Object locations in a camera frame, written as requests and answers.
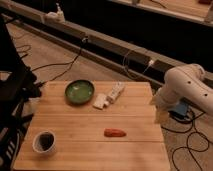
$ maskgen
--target wire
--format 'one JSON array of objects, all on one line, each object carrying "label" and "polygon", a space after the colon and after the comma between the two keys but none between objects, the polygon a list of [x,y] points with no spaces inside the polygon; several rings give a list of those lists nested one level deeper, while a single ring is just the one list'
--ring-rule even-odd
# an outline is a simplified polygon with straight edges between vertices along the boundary
[{"label": "wire", "polygon": [[70,62],[65,62],[65,63],[53,63],[53,64],[43,65],[43,66],[40,66],[40,67],[38,67],[38,68],[32,69],[32,72],[37,71],[37,70],[39,70],[39,69],[46,68],[46,67],[50,67],[50,66],[69,65],[69,67],[68,67],[64,72],[60,73],[59,75],[56,75],[55,77],[53,77],[53,78],[50,79],[49,81],[53,81],[53,80],[55,80],[55,79],[61,77],[62,75],[64,75],[65,73],[67,73],[67,72],[72,68],[72,66],[73,66],[73,64],[75,63],[75,61],[76,61],[76,60],[78,59],[78,57],[81,55],[81,52],[82,52],[82,50],[83,50],[83,45],[80,47],[78,54],[75,56],[75,58],[74,58],[72,61],[70,61]]},{"label": "wire", "polygon": [[21,59],[25,58],[28,56],[28,53],[24,53],[24,55],[20,56]]},{"label": "wire", "polygon": [[14,39],[21,39],[21,38],[23,38],[23,37],[25,37],[26,35],[28,35],[28,34],[30,34],[30,33],[24,33],[24,34],[22,34],[22,35],[20,35],[20,36],[11,36],[11,38],[14,40]]},{"label": "wire", "polygon": [[[172,152],[172,163],[175,167],[175,169],[177,171],[179,171],[180,169],[178,168],[178,166],[176,165],[175,163],[175,154],[177,151],[181,150],[181,149],[187,149],[187,151],[189,152],[189,154],[191,155],[192,159],[195,161],[196,165],[199,167],[199,169],[201,171],[203,171],[203,168],[201,167],[200,163],[197,161],[197,159],[195,158],[193,152],[205,152],[209,149],[210,147],[210,144],[213,145],[213,142],[211,142],[207,136],[205,134],[203,134],[202,132],[198,131],[198,129],[196,128],[196,125],[195,125],[195,120],[197,120],[198,118],[200,118],[201,116],[203,116],[205,114],[205,112],[202,112],[201,114],[199,114],[198,116],[195,116],[194,114],[194,111],[192,109],[190,109],[190,112],[192,113],[192,119],[190,120],[189,123],[191,123],[191,126],[188,130],[186,131],[176,131],[176,130],[171,130],[171,129],[168,129],[168,128],[165,128],[165,127],[162,127],[162,129],[165,129],[167,131],[170,131],[170,132],[173,132],[173,133],[187,133],[189,131],[192,130],[192,128],[194,128],[194,132],[191,132],[188,136],[187,136],[187,139],[186,139],[186,146],[181,146],[181,147],[178,147],[176,148],[173,152]],[[190,139],[192,136],[194,136],[195,134],[198,134],[201,138],[203,138],[206,142],[207,142],[207,146],[203,149],[195,149],[195,148],[192,148],[190,147]]]},{"label": "wire", "polygon": [[[129,60],[128,56],[129,56],[133,51],[138,50],[138,49],[141,49],[141,47],[135,48],[135,49],[130,49],[130,50],[124,55],[123,61],[122,61],[123,69],[124,69],[126,75],[127,75],[130,79],[132,79],[132,80],[137,80],[137,79],[141,78],[141,76],[133,76],[133,75],[129,72],[130,60]],[[151,59],[151,60],[149,61],[148,65],[147,65],[147,67],[146,67],[146,68],[144,69],[144,71],[142,72],[142,74],[144,75],[145,72],[146,72],[151,66],[154,65],[154,63],[155,63],[155,61],[154,61],[153,59]]]},{"label": "wire", "polygon": [[151,2],[153,2],[153,3],[155,3],[155,4],[160,5],[160,6],[161,6],[162,8],[164,8],[164,9],[167,9],[165,5],[163,5],[162,3],[158,2],[158,1],[155,1],[155,0],[149,0],[149,1],[151,1]]},{"label": "wire", "polygon": [[184,119],[178,119],[174,115],[171,115],[171,118],[174,119],[175,121],[181,123],[181,124],[190,124],[194,120],[196,120],[197,118],[203,116],[204,114],[205,114],[205,112],[201,113],[198,116],[195,116],[195,113],[193,112],[193,110],[188,108],[187,115],[184,117]]},{"label": "wire", "polygon": [[16,46],[16,49],[22,49],[22,50],[18,50],[19,53],[28,52],[29,50],[31,50],[31,45]]}]

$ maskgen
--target bottle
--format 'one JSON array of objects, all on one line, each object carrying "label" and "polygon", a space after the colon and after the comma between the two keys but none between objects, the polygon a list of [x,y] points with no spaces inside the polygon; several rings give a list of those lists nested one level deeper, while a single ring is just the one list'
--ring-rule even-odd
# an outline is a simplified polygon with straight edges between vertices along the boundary
[{"label": "bottle", "polygon": [[57,5],[57,14],[58,14],[59,22],[65,22],[64,12],[61,10],[59,3],[56,3],[56,5]]}]

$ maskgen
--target black chair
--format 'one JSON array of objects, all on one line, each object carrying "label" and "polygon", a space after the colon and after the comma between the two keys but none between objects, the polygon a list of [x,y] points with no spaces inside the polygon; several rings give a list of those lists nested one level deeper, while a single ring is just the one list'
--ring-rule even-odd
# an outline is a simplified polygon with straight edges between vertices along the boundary
[{"label": "black chair", "polygon": [[26,128],[23,124],[30,121],[33,117],[33,114],[29,114],[24,117],[22,116],[22,110],[25,102],[28,101],[29,98],[41,96],[41,91],[35,83],[37,77],[31,72],[30,67],[25,65],[17,53],[1,12],[0,72],[8,73],[8,76],[4,79],[0,76],[1,170],[1,168],[7,167],[12,163],[10,156],[14,158],[15,155],[14,150],[9,150],[8,152],[7,147],[11,144],[14,144],[14,146],[20,144],[17,142],[17,136],[20,132],[25,135]]}]

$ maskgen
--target green bowl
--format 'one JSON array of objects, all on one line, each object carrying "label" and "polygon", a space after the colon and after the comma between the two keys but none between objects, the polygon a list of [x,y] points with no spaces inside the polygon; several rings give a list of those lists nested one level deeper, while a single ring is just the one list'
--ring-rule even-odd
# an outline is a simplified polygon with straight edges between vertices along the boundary
[{"label": "green bowl", "polygon": [[76,80],[66,87],[65,96],[68,102],[81,105],[91,100],[94,91],[94,85],[90,81]]}]

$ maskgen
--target red food item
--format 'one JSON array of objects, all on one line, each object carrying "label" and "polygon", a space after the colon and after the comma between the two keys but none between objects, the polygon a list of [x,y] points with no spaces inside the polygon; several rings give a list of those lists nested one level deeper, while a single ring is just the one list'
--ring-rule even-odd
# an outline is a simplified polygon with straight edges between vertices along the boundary
[{"label": "red food item", "polygon": [[126,132],[120,129],[107,128],[104,130],[104,136],[106,137],[124,137]]}]

